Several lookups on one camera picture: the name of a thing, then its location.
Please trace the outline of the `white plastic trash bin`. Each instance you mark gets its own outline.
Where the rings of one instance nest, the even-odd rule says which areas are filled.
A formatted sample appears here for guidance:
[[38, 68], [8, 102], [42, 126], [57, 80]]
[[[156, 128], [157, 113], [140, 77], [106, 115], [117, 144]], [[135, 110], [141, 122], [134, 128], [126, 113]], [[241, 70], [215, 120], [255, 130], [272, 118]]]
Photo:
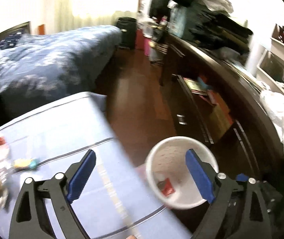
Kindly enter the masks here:
[[[206, 202], [202, 198], [185, 161], [186, 152], [193, 149], [203, 162], [218, 172], [213, 153], [198, 140], [186, 136], [173, 136], [158, 142], [149, 152], [146, 161], [146, 179], [150, 189], [162, 203], [172, 209], [192, 209]], [[165, 197], [157, 183], [169, 178], [175, 193]]]

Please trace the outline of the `red wrapper in bin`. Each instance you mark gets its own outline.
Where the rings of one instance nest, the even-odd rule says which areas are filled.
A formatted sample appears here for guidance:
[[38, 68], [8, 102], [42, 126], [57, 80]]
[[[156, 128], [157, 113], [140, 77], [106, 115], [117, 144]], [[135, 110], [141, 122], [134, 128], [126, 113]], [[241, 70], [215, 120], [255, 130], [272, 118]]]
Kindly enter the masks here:
[[169, 178], [159, 181], [157, 186], [165, 197], [169, 197], [175, 193], [175, 189], [173, 188]]

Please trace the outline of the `light blue checked tablecloth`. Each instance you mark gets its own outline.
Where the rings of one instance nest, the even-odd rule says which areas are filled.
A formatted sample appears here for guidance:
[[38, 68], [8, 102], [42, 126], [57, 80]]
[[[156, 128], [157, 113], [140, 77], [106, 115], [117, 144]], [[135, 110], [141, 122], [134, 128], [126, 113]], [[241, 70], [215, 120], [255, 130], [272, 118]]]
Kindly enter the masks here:
[[190, 238], [139, 177], [104, 103], [80, 92], [0, 126], [0, 238]]

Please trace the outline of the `dark wooden long dresser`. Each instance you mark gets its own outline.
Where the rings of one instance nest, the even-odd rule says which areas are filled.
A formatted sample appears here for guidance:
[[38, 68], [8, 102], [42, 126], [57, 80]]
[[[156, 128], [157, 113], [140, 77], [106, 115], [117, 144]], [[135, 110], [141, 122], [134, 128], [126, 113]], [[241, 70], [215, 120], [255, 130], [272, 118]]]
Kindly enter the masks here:
[[171, 34], [165, 42], [160, 85], [176, 133], [205, 144], [230, 175], [284, 172], [283, 145], [250, 84], [192, 43]]

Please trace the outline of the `blue floral bed duvet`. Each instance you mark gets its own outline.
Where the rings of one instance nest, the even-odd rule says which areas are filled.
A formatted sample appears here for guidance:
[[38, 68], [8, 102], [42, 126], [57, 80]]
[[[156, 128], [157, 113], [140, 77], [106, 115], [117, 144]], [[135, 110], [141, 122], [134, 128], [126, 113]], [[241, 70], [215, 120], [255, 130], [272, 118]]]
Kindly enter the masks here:
[[23, 34], [0, 50], [0, 100], [11, 118], [82, 91], [95, 83], [122, 33], [113, 25], [82, 27], [50, 35]]

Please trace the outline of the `pink storage box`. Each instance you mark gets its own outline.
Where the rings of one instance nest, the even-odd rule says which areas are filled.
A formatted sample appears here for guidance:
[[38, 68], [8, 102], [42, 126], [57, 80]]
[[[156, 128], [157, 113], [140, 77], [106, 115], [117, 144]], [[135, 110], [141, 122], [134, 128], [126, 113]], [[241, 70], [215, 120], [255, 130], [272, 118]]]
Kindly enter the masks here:
[[144, 36], [144, 55], [149, 56], [150, 53], [150, 43], [152, 42], [152, 38]]

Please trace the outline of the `pile of dark clothes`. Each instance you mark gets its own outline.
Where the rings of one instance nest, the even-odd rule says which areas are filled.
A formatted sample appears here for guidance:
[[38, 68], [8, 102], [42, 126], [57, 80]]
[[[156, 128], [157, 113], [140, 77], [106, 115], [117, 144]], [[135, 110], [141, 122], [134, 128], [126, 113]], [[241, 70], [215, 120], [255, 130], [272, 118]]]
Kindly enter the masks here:
[[232, 12], [228, 0], [151, 0], [148, 14], [166, 16], [176, 36], [202, 49], [229, 48], [242, 55], [250, 51], [253, 32], [232, 20]]

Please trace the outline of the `dark wooden headboard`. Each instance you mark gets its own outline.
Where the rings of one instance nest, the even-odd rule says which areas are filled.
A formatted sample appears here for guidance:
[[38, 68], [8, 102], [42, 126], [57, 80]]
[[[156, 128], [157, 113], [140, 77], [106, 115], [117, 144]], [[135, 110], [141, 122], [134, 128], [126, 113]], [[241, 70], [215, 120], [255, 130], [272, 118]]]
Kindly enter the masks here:
[[0, 43], [20, 38], [23, 34], [30, 34], [30, 22], [21, 23], [0, 33]]

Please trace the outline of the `black suitcase by window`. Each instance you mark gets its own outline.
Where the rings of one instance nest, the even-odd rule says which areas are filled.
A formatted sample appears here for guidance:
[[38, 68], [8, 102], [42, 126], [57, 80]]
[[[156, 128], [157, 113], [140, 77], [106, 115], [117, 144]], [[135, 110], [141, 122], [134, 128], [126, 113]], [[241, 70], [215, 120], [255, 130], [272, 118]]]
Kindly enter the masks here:
[[130, 50], [135, 49], [137, 20], [131, 17], [120, 17], [117, 20], [116, 27], [118, 27], [122, 33], [120, 46], [129, 48]]

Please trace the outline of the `pale green window curtain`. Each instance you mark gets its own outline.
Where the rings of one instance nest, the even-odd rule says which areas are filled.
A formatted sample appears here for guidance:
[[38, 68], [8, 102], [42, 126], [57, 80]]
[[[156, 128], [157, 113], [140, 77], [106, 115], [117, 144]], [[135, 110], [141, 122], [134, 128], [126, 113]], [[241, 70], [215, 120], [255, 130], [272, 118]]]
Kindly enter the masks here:
[[119, 17], [137, 16], [139, 0], [44, 0], [46, 33], [84, 26], [114, 25]]

